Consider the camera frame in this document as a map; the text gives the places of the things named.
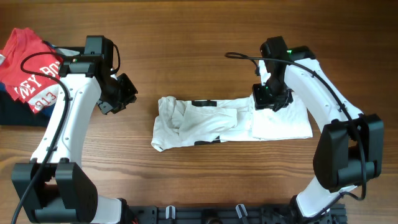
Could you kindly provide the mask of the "white t-shirt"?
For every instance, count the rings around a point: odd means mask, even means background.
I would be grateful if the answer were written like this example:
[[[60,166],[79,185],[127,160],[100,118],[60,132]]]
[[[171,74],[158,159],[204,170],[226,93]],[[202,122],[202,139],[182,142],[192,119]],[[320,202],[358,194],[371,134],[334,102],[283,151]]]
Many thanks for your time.
[[[158,100],[151,145],[159,152],[227,141],[276,141],[313,136],[303,101],[279,111],[256,110],[252,96],[235,100]]]

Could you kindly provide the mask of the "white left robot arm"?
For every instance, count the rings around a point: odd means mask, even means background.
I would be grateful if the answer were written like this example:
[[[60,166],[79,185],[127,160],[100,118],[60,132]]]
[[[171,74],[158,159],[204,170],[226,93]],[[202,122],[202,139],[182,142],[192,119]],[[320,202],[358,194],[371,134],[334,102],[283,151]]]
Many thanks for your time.
[[[12,183],[19,196],[16,211],[32,223],[135,223],[123,198],[98,194],[81,168],[82,150],[93,109],[118,113],[135,102],[137,89],[119,73],[117,46],[102,35],[89,35],[82,47],[64,47],[55,79],[60,89],[45,134],[30,161],[17,163]]]

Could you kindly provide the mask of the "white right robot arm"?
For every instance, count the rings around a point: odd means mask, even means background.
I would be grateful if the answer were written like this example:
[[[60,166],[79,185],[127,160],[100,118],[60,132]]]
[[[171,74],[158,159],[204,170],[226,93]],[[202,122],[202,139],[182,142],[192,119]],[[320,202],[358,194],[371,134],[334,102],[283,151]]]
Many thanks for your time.
[[[260,47],[270,77],[253,86],[257,110],[274,112],[293,102],[296,93],[315,119],[320,140],[313,157],[315,176],[294,196],[289,217],[294,223],[315,222],[330,214],[332,206],[352,190],[377,178],[382,169],[384,123],[376,114],[366,115],[353,106],[323,73],[307,46],[288,48],[283,37],[268,38]]]

